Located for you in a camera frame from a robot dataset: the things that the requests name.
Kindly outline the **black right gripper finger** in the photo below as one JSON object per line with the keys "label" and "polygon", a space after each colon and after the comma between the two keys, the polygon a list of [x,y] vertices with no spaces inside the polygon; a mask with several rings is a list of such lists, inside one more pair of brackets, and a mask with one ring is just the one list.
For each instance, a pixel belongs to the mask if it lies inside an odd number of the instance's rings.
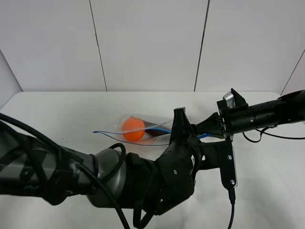
{"label": "black right gripper finger", "polygon": [[198,135],[209,135],[218,139],[224,139],[222,119],[217,112],[204,121],[194,125],[194,131]]}

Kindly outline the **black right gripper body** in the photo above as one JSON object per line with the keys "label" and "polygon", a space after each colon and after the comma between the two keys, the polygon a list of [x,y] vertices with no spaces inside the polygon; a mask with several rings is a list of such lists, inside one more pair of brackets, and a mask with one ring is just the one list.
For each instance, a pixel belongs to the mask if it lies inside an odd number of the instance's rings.
{"label": "black right gripper body", "polygon": [[224,128],[224,138],[225,140],[233,141],[233,115],[239,111],[247,109],[248,103],[235,89],[231,88],[230,92],[232,92],[234,95],[236,107],[227,107],[226,101],[223,99],[217,101],[217,107],[219,111],[219,116],[222,119],[222,124]]}

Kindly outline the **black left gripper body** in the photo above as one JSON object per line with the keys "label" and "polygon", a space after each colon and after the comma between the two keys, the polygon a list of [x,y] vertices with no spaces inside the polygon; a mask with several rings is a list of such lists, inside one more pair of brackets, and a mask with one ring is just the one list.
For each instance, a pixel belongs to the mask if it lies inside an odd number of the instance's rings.
{"label": "black left gripper body", "polygon": [[200,143],[185,108],[176,108],[168,147],[154,161],[143,159],[149,172],[140,209],[169,211],[194,193],[195,175],[202,160]]}

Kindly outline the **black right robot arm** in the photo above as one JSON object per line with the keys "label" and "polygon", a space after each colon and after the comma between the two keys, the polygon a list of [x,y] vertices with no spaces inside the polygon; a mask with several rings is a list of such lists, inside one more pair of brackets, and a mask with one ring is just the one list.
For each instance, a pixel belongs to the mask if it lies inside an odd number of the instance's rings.
{"label": "black right robot arm", "polygon": [[236,90],[231,89],[217,106],[218,112],[194,126],[197,134],[232,139],[238,133],[305,120],[304,90],[249,106]]}

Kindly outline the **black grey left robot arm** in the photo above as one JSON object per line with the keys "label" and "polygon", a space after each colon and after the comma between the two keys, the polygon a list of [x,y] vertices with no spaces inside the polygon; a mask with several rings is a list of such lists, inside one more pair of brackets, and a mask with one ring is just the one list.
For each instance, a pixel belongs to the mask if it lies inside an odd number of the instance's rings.
{"label": "black grey left robot arm", "polygon": [[201,141],[184,112],[174,115],[169,146],[154,161],[116,143],[96,155],[60,146],[30,126],[0,116],[0,192],[52,205],[86,195],[98,208],[160,215],[187,200],[201,168]]}

